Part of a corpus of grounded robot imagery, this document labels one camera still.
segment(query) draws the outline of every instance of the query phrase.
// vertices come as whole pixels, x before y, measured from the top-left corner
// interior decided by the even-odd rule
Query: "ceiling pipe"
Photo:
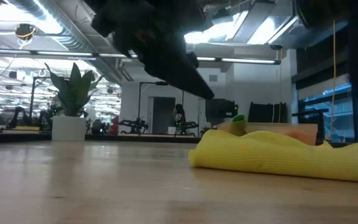
[[[23,12],[29,13],[39,21],[57,24],[62,28],[59,33],[62,37],[53,37],[69,51],[76,52],[97,52],[96,47],[84,36],[84,34],[74,25],[73,21],[52,1],[52,0],[8,0]],[[114,68],[102,58],[90,61],[95,68],[105,74],[105,79],[109,82],[121,84],[122,72],[120,68]]]

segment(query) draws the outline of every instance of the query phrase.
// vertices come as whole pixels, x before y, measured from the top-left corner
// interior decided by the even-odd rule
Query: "white planter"
[[[52,140],[53,141],[84,141],[85,118],[70,116],[53,117]]]

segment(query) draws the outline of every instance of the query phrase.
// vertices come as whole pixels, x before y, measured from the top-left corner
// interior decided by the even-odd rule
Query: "doorway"
[[[174,97],[153,97],[153,134],[168,134],[168,127],[173,126]]]

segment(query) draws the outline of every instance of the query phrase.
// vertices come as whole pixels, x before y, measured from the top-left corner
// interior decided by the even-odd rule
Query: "potted plant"
[[[88,71],[81,76],[77,64],[73,64],[70,80],[54,74],[46,64],[53,85],[58,89],[58,98],[62,102],[64,116],[53,117],[52,140],[54,141],[84,141],[86,119],[81,118],[85,104],[91,99],[91,95],[97,91],[96,85],[102,79],[94,79],[93,72]]]

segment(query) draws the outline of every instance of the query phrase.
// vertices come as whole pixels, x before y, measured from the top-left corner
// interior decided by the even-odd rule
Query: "yellow cloth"
[[[195,167],[358,182],[358,143],[309,146],[283,134],[256,131],[237,137],[209,130],[189,152]]]

